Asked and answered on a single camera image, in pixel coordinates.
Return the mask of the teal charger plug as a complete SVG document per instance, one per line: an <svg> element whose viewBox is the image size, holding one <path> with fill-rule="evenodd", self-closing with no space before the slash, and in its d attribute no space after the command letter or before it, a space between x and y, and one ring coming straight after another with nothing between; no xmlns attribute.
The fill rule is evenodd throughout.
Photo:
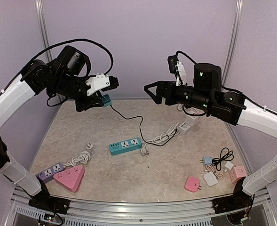
<svg viewBox="0 0 277 226"><path fill-rule="evenodd" d="M111 99L110 95L108 95L108 94L103 95L101 97L101 101L103 103L103 108L106 108L106 107L112 105L112 99Z"/></svg>

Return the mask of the white cube socket adapter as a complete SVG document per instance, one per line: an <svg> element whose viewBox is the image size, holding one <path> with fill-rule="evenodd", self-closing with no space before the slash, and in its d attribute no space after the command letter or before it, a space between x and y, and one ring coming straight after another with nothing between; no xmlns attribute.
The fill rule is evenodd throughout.
<svg viewBox="0 0 277 226"><path fill-rule="evenodd" d="M183 133L188 133L199 124L199 117L186 115L183 123L179 125L179 129Z"/></svg>

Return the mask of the teal power strip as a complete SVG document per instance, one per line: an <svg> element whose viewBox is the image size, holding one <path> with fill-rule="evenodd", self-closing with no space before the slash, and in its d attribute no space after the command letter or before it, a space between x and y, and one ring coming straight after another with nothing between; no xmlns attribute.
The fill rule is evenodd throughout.
<svg viewBox="0 0 277 226"><path fill-rule="evenodd" d="M136 137L133 139L110 144L109 150L110 150L111 156L115 156L118 154L141 149L141 147L142 147L141 139L139 137Z"/></svg>

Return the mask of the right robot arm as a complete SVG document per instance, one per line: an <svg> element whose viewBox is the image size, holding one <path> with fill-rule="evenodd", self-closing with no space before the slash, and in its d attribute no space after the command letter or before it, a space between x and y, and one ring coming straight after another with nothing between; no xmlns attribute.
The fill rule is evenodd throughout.
<svg viewBox="0 0 277 226"><path fill-rule="evenodd" d="M165 99L166 105L182 104L196 108L231 125L240 125L277 139L277 113L250 100L240 91L222 91L222 70L210 63L194 65L193 86L178 85L175 81L157 81L144 86L144 91L156 104ZM240 179L228 204L233 209L243 205L247 196L277 179L277 154L255 173Z"/></svg>

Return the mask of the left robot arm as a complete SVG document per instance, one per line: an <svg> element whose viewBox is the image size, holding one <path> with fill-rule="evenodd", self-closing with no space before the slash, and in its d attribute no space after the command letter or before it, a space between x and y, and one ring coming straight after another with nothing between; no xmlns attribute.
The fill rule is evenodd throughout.
<svg viewBox="0 0 277 226"><path fill-rule="evenodd" d="M0 92L0 129L26 102L46 91L49 98L56 95L75 102L77 112L102 107L101 91L115 89L119 84L106 71L91 75L89 57L67 45L49 63L34 56ZM0 136L0 174L24 189L41 208L50 209L54 200L44 182L31 175L13 156Z"/></svg>

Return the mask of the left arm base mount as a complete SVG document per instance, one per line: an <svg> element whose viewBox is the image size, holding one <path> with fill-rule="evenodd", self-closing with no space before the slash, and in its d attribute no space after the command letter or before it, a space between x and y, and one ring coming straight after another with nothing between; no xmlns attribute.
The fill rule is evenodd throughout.
<svg viewBox="0 0 277 226"><path fill-rule="evenodd" d="M41 210L47 210L58 214L67 214L70 200L65 198L54 197L50 195L46 196L34 196L29 200L29 206L35 207Z"/></svg>

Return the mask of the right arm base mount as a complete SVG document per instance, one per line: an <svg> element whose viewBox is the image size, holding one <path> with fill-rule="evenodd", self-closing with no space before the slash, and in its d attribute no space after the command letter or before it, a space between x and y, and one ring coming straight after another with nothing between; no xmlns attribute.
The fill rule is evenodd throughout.
<svg viewBox="0 0 277 226"><path fill-rule="evenodd" d="M215 198L212 201L215 214L230 212L238 209L251 207L253 205L253 195L236 193L221 198Z"/></svg>

